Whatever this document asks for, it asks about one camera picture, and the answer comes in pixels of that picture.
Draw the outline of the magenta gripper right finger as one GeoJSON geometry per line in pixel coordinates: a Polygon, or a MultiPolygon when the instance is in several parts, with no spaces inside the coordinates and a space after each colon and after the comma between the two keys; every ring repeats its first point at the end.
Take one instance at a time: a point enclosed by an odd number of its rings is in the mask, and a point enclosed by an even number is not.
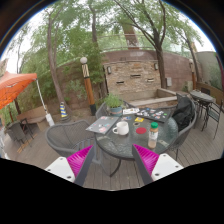
{"type": "Polygon", "coordinates": [[[158,155],[137,144],[132,145],[132,154],[145,185],[183,169],[183,166],[168,154],[158,155]]]}

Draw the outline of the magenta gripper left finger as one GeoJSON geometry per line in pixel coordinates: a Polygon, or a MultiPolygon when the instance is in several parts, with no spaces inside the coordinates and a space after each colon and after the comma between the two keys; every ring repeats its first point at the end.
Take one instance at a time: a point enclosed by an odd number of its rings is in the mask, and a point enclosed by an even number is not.
{"type": "Polygon", "coordinates": [[[69,157],[58,157],[46,171],[82,186],[94,156],[94,146],[90,145],[69,157]]]}

